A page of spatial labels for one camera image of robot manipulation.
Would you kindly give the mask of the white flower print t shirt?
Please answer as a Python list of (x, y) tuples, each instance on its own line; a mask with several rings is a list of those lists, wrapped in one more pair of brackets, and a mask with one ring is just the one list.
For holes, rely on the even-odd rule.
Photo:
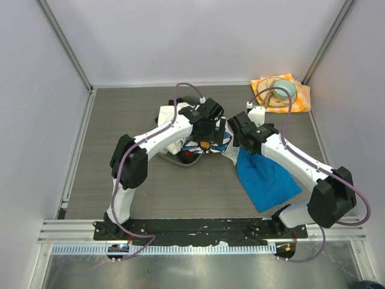
[(232, 163), (236, 165), (238, 154), (239, 154), (239, 148), (233, 146), (233, 132), (230, 130), (228, 126), (227, 119), (226, 119), (225, 140), (224, 140), (224, 145), (222, 147), (215, 147), (214, 143), (210, 143), (206, 141), (196, 142), (192, 139), (192, 137), (182, 138), (180, 140), (186, 141), (186, 143), (184, 144), (184, 147), (182, 148), (183, 151), (191, 151), (195, 154), (221, 153), (224, 157), (230, 159)]

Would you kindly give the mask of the dark grey plastic basket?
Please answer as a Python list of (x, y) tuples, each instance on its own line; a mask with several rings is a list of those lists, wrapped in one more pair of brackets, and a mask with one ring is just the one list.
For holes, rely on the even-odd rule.
[[(186, 106), (194, 107), (199, 104), (198, 96), (182, 96), (177, 97), (177, 107), (181, 109)], [(174, 114), (174, 102), (173, 100), (169, 100), (168, 105), (161, 106), (159, 109), (158, 117), (155, 118), (155, 123), (160, 126), (164, 123), (167, 123), (169, 120), (173, 118)], [(163, 149), (158, 153), (160, 157), (177, 164), (182, 167), (191, 167), (195, 165), (203, 156), (202, 154), (197, 154), (197, 158), (184, 158), (181, 155), (182, 148), (186, 141), (177, 141), (171, 145), (169, 145), (166, 149)]]

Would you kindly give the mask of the gold fork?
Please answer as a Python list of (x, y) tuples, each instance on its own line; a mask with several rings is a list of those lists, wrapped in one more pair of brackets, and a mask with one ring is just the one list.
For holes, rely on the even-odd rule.
[(270, 100), (271, 100), (271, 98), (274, 96), (274, 92), (273, 92), (273, 90), (272, 90), (272, 87), (274, 87), (273, 84), (270, 84), (270, 85), (265, 84), (264, 87), (262, 87), (262, 86), (260, 87), (260, 91), (265, 90), (265, 89), (268, 89), (267, 91), (265, 91), (265, 92), (263, 93), (264, 98), (262, 97), (262, 94), (260, 95), (260, 98), (261, 98), (261, 100), (262, 100), (262, 103), (261, 103), (261, 104), (262, 104), (265, 108), (269, 107), (269, 105), (270, 105)]

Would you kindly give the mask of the blue t shirt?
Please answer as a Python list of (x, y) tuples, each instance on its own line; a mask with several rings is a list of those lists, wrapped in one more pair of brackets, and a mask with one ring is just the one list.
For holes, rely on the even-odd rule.
[(291, 174), (275, 161), (240, 149), (236, 173), (258, 212), (270, 210), (302, 192)]

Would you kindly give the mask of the orange checkered cloth napkin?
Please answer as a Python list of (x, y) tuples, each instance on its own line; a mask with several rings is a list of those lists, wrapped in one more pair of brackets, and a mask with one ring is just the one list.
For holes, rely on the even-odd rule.
[(289, 109), (289, 100), (287, 96), (283, 99), (277, 97), (273, 91), (263, 92), (257, 95), (263, 89), (272, 87), (278, 80), (291, 82), (295, 87), (295, 92), (292, 95), (292, 112), (302, 113), (311, 110), (310, 87), (302, 85), (295, 80), (291, 74), (283, 74), (270, 77), (261, 77), (250, 81), (251, 89), (255, 95), (255, 100), (269, 113), (287, 113)]

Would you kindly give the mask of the light blue ceramic bowl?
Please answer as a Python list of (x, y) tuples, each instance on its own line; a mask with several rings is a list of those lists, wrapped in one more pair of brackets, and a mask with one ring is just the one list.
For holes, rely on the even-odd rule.
[(297, 94), (295, 84), (286, 79), (278, 79), (273, 82), (273, 94), (281, 100), (287, 100), (289, 97), (293, 98)]

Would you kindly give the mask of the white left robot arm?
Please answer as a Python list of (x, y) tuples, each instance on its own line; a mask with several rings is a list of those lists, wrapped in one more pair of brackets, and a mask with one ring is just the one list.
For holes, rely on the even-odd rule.
[(169, 145), (179, 143), (179, 152), (200, 155), (224, 152), (231, 134), (226, 131), (223, 107), (213, 99), (192, 107), (173, 106), (168, 120), (157, 128), (136, 137), (121, 136), (112, 155), (114, 189), (104, 216), (107, 233), (115, 240), (127, 236), (130, 207), (137, 187), (147, 178), (148, 163)]

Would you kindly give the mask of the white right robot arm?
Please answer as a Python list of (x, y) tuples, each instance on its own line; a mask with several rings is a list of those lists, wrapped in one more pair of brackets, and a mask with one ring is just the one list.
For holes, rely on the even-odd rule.
[(277, 237), (287, 237), (300, 225), (331, 228), (356, 206), (353, 177), (345, 167), (334, 169), (315, 160), (288, 142), (274, 124), (258, 126), (244, 111), (231, 117), (228, 124), (235, 146), (275, 161), (311, 192), (307, 202), (287, 205), (272, 216), (271, 229)]

